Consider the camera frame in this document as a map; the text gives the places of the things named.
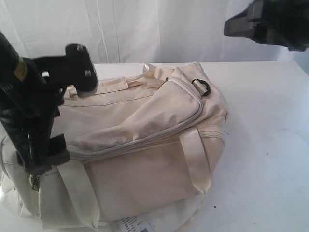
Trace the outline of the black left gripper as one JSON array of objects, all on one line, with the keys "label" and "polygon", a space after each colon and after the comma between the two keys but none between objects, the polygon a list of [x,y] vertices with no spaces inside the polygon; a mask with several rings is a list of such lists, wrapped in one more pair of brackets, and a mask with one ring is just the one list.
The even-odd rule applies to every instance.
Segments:
[{"label": "black left gripper", "polygon": [[0,58],[0,122],[17,150],[26,173],[45,173],[69,161],[64,134],[51,137],[66,86],[91,96],[98,77],[87,48],[71,43],[65,55]]}]

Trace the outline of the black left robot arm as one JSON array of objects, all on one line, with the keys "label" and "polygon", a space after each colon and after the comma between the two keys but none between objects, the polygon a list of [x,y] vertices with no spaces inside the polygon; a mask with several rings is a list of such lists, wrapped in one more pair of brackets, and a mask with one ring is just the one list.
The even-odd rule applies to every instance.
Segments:
[{"label": "black left robot arm", "polygon": [[21,57],[0,37],[0,121],[17,151],[17,161],[40,175],[69,161],[63,134],[51,136],[69,86],[79,97],[93,95],[98,77],[88,50],[71,43],[63,56]]}]

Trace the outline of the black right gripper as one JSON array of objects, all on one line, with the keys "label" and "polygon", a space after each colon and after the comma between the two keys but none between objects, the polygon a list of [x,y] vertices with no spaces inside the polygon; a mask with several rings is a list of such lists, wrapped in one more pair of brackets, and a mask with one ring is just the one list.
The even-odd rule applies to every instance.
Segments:
[{"label": "black right gripper", "polygon": [[254,0],[225,21],[224,36],[254,38],[258,44],[306,51],[309,48],[309,2]]}]

